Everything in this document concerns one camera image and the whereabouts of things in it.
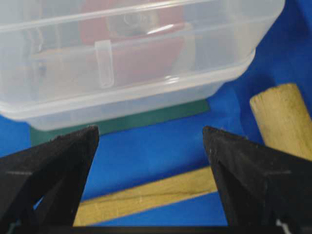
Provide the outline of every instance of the wooden stick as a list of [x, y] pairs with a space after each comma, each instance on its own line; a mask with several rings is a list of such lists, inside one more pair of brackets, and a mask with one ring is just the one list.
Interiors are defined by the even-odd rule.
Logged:
[[74, 226], [91, 225], [216, 192], [210, 167], [180, 174], [80, 204]]
[[250, 105], [267, 146], [312, 160], [312, 121], [295, 84], [271, 88]]

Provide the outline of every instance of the wooden dowel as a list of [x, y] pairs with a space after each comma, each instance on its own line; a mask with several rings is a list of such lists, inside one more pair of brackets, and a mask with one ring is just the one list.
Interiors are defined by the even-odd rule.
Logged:
[[250, 105], [267, 146], [312, 160], [312, 121], [297, 85], [271, 88]]

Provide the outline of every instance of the clear plastic box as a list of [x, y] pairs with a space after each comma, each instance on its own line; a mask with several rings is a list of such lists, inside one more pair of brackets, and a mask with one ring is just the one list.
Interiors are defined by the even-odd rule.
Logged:
[[0, 3], [0, 113], [51, 130], [204, 99], [245, 72], [285, 0]]

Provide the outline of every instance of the blue cloth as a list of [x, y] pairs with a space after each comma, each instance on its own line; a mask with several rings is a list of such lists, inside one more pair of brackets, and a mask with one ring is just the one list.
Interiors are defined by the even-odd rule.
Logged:
[[[102, 136], [83, 199], [208, 165], [201, 133], [205, 125], [261, 143], [249, 99], [271, 86], [297, 83], [312, 113], [312, 1], [286, 2], [248, 71], [208, 99], [210, 112]], [[0, 156], [30, 146], [26, 124], [0, 117], [0, 129]], [[101, 225], [226, 225], [226, 219], [215, 193]]]

